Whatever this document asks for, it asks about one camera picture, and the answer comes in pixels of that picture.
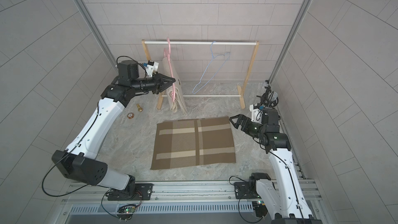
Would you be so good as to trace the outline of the pink plastic hanger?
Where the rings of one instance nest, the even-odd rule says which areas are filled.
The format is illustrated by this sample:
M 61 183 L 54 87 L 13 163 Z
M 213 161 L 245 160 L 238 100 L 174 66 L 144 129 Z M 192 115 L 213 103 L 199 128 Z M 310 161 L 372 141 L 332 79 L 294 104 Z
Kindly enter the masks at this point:
M 172 68 L 172 63 L 171 63 L 171 41 L 170 41 L 169 37 L 167 37 L 166 40 L 167 40 L 168 48 L 164 49 L 164 56 L 167 58 L 171 78 L 174 78 L 173 68 Z M 175 84 L 173 84 L 172 85 L 172 102 L 173 103 L 175 102 L 175 97 L 176 97 L 176 87 L 175 87 Z

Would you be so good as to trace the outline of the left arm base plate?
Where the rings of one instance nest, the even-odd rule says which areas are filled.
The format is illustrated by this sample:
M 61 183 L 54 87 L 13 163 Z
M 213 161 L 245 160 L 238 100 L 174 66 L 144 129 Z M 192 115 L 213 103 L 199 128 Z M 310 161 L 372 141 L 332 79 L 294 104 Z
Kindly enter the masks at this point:
M 130 184 L 125 190 L 111 189 L 105 194 L 108 201 L 149 201 L 153 190 L 153 184 Z

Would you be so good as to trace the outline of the brown plaid scarf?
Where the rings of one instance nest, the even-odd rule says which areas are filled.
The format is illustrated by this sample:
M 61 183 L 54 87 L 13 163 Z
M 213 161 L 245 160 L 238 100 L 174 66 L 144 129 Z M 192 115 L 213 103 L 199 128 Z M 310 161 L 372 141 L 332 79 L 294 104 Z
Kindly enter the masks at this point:
M 233 133 L 227 116 L 157 124 L 152 170 L 235 162 Z

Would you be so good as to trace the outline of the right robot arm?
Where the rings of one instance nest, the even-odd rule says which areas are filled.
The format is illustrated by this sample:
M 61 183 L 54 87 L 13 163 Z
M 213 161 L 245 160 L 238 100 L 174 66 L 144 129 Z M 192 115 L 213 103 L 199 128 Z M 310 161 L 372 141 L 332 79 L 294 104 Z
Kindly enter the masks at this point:
M 320 224 L 303 195 L 289 138 L 280 132 L 279 112 L 273 108 L 255 108 L 252 117 L 239 114 L 230 117 L 236 129 L 257 140 L 269 155 L 276 175 L 276 189 L 268 176 L 254 173 L 249 179 L 250 191 L 264 202 L 273 224 Z

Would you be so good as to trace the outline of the beige wool scarf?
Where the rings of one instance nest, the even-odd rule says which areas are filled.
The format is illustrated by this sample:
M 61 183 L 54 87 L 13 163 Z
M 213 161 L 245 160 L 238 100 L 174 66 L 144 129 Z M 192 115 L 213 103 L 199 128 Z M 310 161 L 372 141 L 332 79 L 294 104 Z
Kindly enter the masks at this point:
M 176 113 L 180 109 L 184 115 L 187 115 L 188 111 L 186 104 L 184 102 L 179 76 L 174 68 L 174 62 L 173 60 L 171 60 L 171 68 L 173 73 L 171 73 L 167 57 L 163 58 L 162 64 L 163 64 L 163 74 L 168 77 L 172 77 L 176 80 L 175 83 L 173 84 L 175 86 L 174 101 L 173 101 L 173 87 L 169 87 L 165 92 L 165 94 L 167 95 L 167 100 L 169 102 L 170 109 L 173 113 Z

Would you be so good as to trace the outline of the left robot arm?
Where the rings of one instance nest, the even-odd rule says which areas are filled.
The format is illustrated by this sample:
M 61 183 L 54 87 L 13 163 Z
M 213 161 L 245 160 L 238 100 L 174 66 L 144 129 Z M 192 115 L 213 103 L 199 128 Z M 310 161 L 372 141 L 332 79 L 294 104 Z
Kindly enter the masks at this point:
M 65 150 L 56 150 L 52 161 L 62 176 L 85 186 L 109 188 L 109 200 L 142 198 L 132 175 L 119 173 L 96 158 L 114 121 L 131 99 L 149 92 L 159 94 L 173 86 L 176 79 L 157 72 L 158 63 L 139 63 L 124 56 L 117 64 L 118 76 L 101 94 L 97 107 L 77 137 Z

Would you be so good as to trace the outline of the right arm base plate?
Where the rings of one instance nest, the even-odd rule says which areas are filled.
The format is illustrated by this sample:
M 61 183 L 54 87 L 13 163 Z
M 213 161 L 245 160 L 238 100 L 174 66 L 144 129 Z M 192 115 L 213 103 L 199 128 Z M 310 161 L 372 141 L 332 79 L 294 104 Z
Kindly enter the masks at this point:
M 248 182 L 236 181 L 233 183 L 235 198 L 239 199 L 259 199 L 259 195 L 250 188 Z

